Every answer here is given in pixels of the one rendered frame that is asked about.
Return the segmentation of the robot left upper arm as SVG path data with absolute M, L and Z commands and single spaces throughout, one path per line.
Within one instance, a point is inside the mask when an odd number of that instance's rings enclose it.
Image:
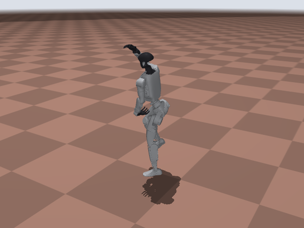
M 144 88 L 146 86 L 146 78 L 145 77 L 140 77 L 136 81 L 136 86 L 137 86 L 137 92 L 138 92 L 138 98 L 140 99 L 140 104 L 143 104 L 145 100 L 145 91 Z

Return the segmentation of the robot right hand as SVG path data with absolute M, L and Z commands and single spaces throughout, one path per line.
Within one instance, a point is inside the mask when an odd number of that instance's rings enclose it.
M 128 45 L 125 45 L 125 46 L 124 46 L 124 48 L 126 48 L 126 47 L 129 48 L 130 50 L 132 50 L 134 54 L 135 54 L 135 53 L 140 54 L 140 51 L 136 48 L 136 46 L 133 46 L 133 45 L 131 45 L 131 44 L 128 44 Z

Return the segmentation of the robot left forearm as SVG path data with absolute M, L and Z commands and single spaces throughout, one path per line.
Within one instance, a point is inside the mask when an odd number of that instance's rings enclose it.
M 141 102 L 140 102 L 140 99 L 139 98 L 137 98 L 136 99 L 136 107 L 135 107 L 135 109 L 134 109 L 134 115 L 138 115 L 138 113 L 140 113 L 140 111 L 141 111 L 141 108 L 143 107 L 143 104 L 140 104 Z

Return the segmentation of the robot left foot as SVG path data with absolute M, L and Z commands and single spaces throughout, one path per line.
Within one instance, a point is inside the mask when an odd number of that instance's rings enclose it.
M 151 169 L 149 171 L 144 172 L 143 176 L 145 176 L 145 177 L 152 177 L 152 176 L 161 175 L 161 174 L 162 174 L 161 169 L 157 169 L 157 171 L 154 170 L 154 172 L 153 172 L 153 169 Z

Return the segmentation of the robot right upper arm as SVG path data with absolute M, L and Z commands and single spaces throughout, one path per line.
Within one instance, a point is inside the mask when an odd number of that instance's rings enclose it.
M 144 64 L 145 64 L 145 63 L 143 63 L 142 65 L 144 66 Z M 150 65 L 152 68 L 156 68 L 156 69 L 160 72 L 160 70 L 159 70 L 159 68 L 158 68 L 157 65 L 150 64 L 149 62 L 147 62 L 147 64 Z

